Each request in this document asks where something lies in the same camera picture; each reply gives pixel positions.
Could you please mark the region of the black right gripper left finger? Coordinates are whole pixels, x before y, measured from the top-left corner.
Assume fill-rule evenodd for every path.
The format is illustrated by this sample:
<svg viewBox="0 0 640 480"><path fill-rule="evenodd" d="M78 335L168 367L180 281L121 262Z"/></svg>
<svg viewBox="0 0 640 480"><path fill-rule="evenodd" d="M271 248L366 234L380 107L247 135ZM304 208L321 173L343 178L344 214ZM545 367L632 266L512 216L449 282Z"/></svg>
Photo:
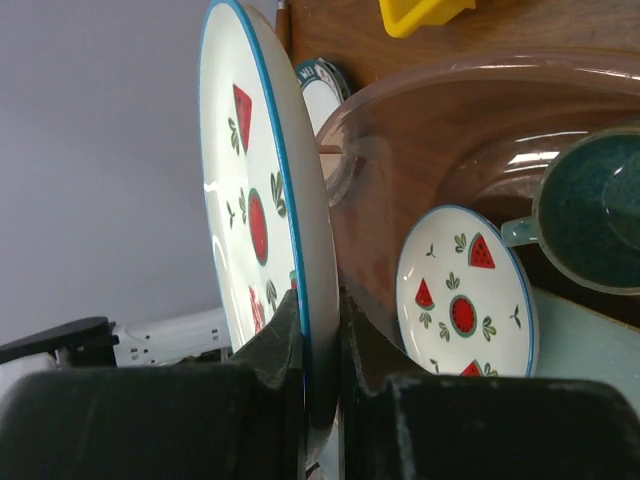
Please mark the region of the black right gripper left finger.
<svg viewBox="0 0 640 480"><path fill-rule="evenodd" d="M299 479L303 337L294 291L229 360L78 368L1 403L5 479Z"/></svg>

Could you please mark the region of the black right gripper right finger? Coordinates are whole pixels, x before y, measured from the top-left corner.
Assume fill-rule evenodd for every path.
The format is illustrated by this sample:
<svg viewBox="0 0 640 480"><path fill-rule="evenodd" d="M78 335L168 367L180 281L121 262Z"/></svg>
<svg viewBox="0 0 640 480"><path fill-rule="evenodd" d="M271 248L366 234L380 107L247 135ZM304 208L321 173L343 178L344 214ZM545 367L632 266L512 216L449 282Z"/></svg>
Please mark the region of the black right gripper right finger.
<svg viewBox="0 0 640 480"><path fill-rule="evenodd" d="M434 376L340 294L344 479L635 479L639 420L614 388Z"/></svg>

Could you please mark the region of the watermelon plate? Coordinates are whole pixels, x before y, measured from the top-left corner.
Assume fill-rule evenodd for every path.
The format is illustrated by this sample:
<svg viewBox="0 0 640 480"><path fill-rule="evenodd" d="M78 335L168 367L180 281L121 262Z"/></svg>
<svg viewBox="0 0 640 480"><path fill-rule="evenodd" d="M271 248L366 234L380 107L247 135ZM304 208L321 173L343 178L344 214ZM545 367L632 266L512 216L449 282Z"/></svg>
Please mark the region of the watermelon plate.
<svg viewBox="0 0 640 480"><path fill-rule="evenodd" d="M431 374L535 373L529 280L496 227L468 208L436 207L412 227L397 264L396 309L407 355Z"/></svg>
<svg viewBox="0 0 640 480"><path fill-rule="evenodd" d="M205 16L199 61L204 196L234 350L297 296L304 340L307 451L326 444L337 406L339 287L325 180L290 60L269 22L239 1Z"/></svg>

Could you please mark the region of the teal glazed ceramic mug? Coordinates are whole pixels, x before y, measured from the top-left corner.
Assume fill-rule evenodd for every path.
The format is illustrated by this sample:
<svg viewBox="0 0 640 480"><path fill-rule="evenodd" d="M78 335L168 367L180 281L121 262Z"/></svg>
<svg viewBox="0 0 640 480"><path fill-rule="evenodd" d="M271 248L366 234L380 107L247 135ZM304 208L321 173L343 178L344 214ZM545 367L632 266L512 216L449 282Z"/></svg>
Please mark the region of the teal glazed ceramic mug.
<svg viewBox="0 0 640 480"><path fill-rule="evenodd" d="M538 244L573 282L639 293L639 124L589 135L547 167L528 217L501 226L508 247Z"/></svg>

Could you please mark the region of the dark green lettered plate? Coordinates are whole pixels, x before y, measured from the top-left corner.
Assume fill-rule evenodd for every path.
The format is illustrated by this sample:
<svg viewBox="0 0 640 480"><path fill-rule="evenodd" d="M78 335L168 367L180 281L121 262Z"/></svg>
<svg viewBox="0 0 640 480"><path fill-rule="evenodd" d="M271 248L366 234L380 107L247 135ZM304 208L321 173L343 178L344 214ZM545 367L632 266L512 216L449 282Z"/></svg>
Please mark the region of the dark green lettered plate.
<svg viewBox="0 0 640 480"><path fill-rule="evenodd" d="M332 62L323 58L306 60L295 67L304 103L315 135L352 94L349 82Z"/></svg>

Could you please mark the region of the mint divided rectangular plate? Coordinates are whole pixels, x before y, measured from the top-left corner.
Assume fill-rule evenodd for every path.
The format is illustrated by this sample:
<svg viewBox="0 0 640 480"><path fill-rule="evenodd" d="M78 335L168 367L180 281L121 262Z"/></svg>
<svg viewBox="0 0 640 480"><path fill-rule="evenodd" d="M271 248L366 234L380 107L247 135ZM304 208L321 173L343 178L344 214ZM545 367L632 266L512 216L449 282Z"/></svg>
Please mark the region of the mint divided rectangular plate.
<svg viewBox="0 0 640 480"><path fill-rule="evenodd" d="M639 331L536 288L539 357L536 374L639 385Z"/></svg>

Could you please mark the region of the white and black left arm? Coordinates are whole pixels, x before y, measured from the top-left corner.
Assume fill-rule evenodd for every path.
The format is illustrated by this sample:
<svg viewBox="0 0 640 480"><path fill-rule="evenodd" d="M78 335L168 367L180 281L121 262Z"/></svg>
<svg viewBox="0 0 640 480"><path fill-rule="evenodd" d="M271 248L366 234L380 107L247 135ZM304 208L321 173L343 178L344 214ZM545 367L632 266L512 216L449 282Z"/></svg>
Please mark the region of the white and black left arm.
<svg viewBox="0 0 640 480"><path fill-rule="evenodd" d="M82 318L3 344L1 362L48 354L61 366L156 366L230 348L226 317L218 308L126 325L104 316Z"/></svg>

